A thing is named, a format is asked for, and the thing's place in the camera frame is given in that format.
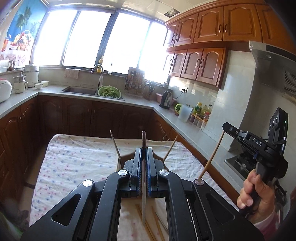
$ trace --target wall mural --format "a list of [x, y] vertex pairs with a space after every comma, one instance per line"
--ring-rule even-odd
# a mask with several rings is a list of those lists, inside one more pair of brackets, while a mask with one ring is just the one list
[[47, 7], [40, 0], [24, 0], [15, 14], [0, 53], [0, 60], [16, 61], [16, 67], [29, 64], [31, 50]]

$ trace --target window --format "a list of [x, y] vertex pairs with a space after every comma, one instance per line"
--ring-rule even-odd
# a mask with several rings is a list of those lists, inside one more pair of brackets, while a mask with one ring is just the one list
[[92, 68], [111, 13], [82, 11], [75, 23], [63, 65]]
[[122, 74], [127, 74], [129, 67], [137, 67], [149, 24], [143, 18], [119, 13], [106, 46], [104, 70], [111, 63], [112, 71]]
[[76, 13], [75, 10], [57, 10], [49, 13], [34, 51], [35, 64], [60, 65], [61, 56]]
[[167, 56], [163, 46], [166, 31], [162, 24], [151, 24], [139, 61], [139, 69], [145, 71], [145, 79], [158, 83], [166, 82], [168, 78], [168, 70], [163, 69]]

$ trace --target faucet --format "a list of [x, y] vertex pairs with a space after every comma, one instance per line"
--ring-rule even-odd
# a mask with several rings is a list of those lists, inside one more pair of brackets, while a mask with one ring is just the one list
[[102, 74], [101, 74], [101, 76], [100, 76], [100, 78], [99, 78], [99, 83], [98, 83], [98, 93], [99, 93], [100, 83], [103, 84], [103, 80], [104, 80], [104, 78], [103, 78], [104, 69], [103, 69], [103, 66], [102, 66], [101, 64], [96, 64], [96, 65], [92, 68], [92, 70], [91, 70], [91, 74], [93, 74], [93, 73], [94, 73], [94, 69], [95, 69], [96, 67], [99, 67], [99, 66], [102, 68]]

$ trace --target sink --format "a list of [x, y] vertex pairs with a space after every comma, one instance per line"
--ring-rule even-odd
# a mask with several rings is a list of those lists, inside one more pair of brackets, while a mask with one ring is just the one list
[[88, 88], [73, 87], [73, 86], [69, 86], [60, 92], [75, 93], [75, 94], [82, 94], [82, 95], [95, 95], [95, 96], [98, 93], [96, 89], [88, 89]]

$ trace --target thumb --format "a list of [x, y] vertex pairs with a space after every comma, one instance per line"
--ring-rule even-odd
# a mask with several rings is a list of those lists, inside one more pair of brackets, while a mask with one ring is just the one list
[[262, 181], [260, 175], [255, 178], [255, 190], [265, 203], [270, 203], [274, 198], [273, 190]]

